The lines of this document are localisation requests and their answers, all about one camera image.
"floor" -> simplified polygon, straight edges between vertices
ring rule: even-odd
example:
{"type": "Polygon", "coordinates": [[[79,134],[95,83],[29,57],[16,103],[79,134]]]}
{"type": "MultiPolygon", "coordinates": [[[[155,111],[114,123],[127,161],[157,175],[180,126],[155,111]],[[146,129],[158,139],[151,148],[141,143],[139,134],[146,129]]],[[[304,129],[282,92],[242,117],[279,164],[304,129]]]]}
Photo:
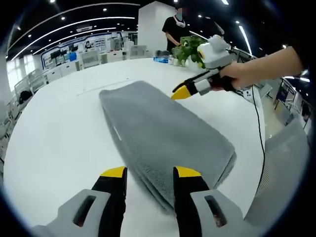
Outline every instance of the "floor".
{"type": "Polygon", "coordinates": [[[263,106],[263,113],[265,117],[266,128],[266,140],[273,137],[280,130],[284,128],[284,125],[278,120],[274,112],[273,100],[269,97],[261,99],[263,106]]]}

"folded towel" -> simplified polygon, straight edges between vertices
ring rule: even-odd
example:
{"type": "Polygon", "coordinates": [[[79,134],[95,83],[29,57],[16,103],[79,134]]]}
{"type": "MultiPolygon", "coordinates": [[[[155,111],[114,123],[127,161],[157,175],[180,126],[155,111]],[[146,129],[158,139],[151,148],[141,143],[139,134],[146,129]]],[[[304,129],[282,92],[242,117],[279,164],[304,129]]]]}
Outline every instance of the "folded towel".
{"type": "Polygon", "coordinates": [[[128,168],[166,210],[174,206],[174,166],[199,171],[212,189],[236,156],[216,129],[146,82],[102,90],[99,97],[128,168]]]}

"ceiling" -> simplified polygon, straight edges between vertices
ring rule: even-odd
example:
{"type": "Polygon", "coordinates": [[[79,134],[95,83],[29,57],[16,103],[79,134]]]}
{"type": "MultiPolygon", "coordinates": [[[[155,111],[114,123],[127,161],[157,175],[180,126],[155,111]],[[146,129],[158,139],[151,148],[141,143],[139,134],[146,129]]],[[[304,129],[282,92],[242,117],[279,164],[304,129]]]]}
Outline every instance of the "ceiling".
{"type": "MultiPolygon", "coordinates": [[[[15,19],[15,26],[12,30],[12,37],[9,43],[11,48],[7,53],[8,60],[12,59],[18,52],[25,48],[25,46],[39,37],[65,25],[87,19],[114,16],[135,17],[135,19],[95,20],[84,24],[96,26],[96,28],[93,29],[116,27],[117,29],[112,31],[126,31],[128,28],[131,31],[136,31],[139,8],[153,2],[153,0],[116,0],[115,2],[136,3],[139,5],[102,5],[102,3],[114,1],[55,0],[54,3],[50,3],[49,1],[50,0],[32,1],[19,18],[15,19]],[[53,17],[56,14],[85,5],[92,6],[72,10],[53,17]],[[53,18],[37,26],[18,40],[28,30],[49,17],[53,18]]],[[[291,32],[295,25],[293,24],[293,17],[291,17],[293,9],[290,9],[286,3],[276,4],[273,0],[227,0],[229,5],[223,4],[222,0],[178,0],[178,3],[175,3],[174,0],[159,1],[168,5],[184,4],[187,6],[189,15],[186,19],[186,23],[190,24],[191,31],[208,38],[213,34],[219,33],[214,24],[214,22],[216,22],[225,31],[224,39],[227,42],[232,42],[233,46],[248,52],[248,47],[238,27],[242,25],[247,34],[252,54],[257,57],[278,51],[282,48],[283,44],[290,44],[290,39],[292,38],[291,32]]],[[[19,54],[19,57],[31,54],[31,50],[35,52],[49,43],[75,34],[76,28],[84,24],[69,26],[42,38],[19,54]]],[[[295,87],[299,88],[301,82],[297,83],[295,87]]],[[[308,87],[308,85],[306,86],[306,83],[303,83],[301,87],[303,90],[307,90],[306,87],[308,87]]]]}

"round table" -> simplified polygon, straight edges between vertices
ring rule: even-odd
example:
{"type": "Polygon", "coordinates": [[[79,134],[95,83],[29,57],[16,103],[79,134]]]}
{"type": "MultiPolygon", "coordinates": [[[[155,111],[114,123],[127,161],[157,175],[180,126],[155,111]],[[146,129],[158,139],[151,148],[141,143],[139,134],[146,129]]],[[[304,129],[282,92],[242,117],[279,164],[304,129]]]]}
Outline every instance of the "round table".
{"type": "MultiPolygon", "coordinates": [[[[186,68],[136,59],[72,73],[41,88],[18,120],[8,144],[4,186],[27,226],[46,225],[58,207],[99,175],[124,165],[108,130],[98,94],[144,80],[167,96],[194,73],[186,68]]],[[[218,187],[245,216],[255,196],[262,166],[254,105],[232,92],[210,92],[179,100],[220,131],[235,147],[237,160],[218,187]]],[[[262,106],[258,108],[265,137],[262,106]]],[[[126,212],[121,236],[179,236],[177,221],[127,176],[126,212]]]]}

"wire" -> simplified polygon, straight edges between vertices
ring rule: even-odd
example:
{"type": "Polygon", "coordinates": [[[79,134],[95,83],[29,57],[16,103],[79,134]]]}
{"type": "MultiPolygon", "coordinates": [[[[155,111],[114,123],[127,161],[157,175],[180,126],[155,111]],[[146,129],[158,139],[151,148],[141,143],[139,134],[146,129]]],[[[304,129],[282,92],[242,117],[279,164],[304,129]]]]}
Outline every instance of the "wire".
{"type": "Polygon", "coordinates": [[[262,148],[262,153],[263,153],[263,165],[262,165],[262,171],[261,171],[261,176],[260,176],[260,180],[259,180],[259,183],[261,183],[261,179],[262,179],[262,176],[263,176],[263,170],[264,170],[265,162],[266,162],[266,153],[265,153],[265,149],[263,148],[263,143],[262,143],[261,129],[260,129],[260,118],[259,118],[259,113],[258,113],[257,106],[256,106],[256,102],[255,102],[255,96],[254,96],[254,93],[253,93],[253,86],[252,86],[251,88],[252,88],[253,104],[255,105],[255,109],[256,109],[256,113],[257,113],[257,118],[258,118],[259,136],[260,136],[260,143],[261,143],[261,148],[262,148]]]}

